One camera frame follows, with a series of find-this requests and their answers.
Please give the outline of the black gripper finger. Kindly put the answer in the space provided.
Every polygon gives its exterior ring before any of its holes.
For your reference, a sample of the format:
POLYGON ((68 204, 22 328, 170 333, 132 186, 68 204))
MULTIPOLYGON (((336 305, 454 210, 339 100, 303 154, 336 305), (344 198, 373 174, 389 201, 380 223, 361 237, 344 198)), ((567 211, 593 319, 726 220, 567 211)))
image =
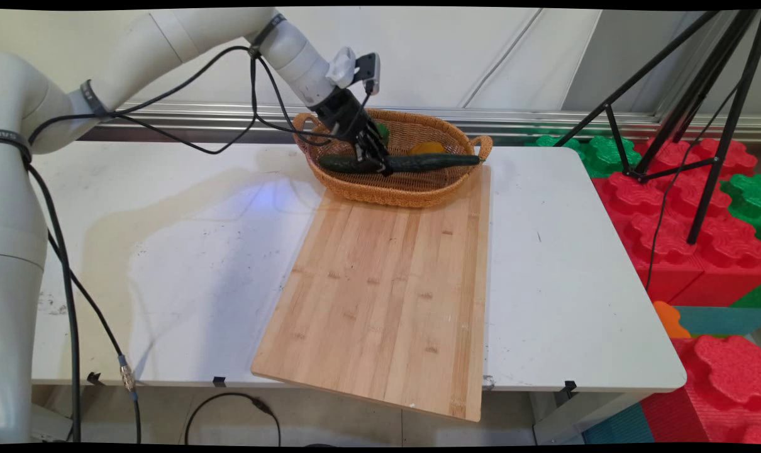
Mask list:
POLYGON ((368 122, 368 140, 370 143, 370 155, 381 167, 378 172, 384 177, 391 176, 393 169, 388 161, 389 152, 384 143, 382 131, 374 121, 368 122))
POLYGON ((373 129, 362 129, 358 133, 355 152, 359 173, 381 171, 381 140, 373 129))

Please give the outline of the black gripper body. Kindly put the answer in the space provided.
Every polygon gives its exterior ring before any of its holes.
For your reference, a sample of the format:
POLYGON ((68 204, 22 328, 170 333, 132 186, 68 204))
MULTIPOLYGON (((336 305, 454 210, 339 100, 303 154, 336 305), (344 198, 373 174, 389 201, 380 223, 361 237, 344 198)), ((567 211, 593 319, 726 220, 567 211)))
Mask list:
POLYGON ((329 137, 373 137, 373 120, 365 106, 372 91, 359 101, 349 89, 335 88, 324 100, 313 106, 317 120, 328 129, 329 137))

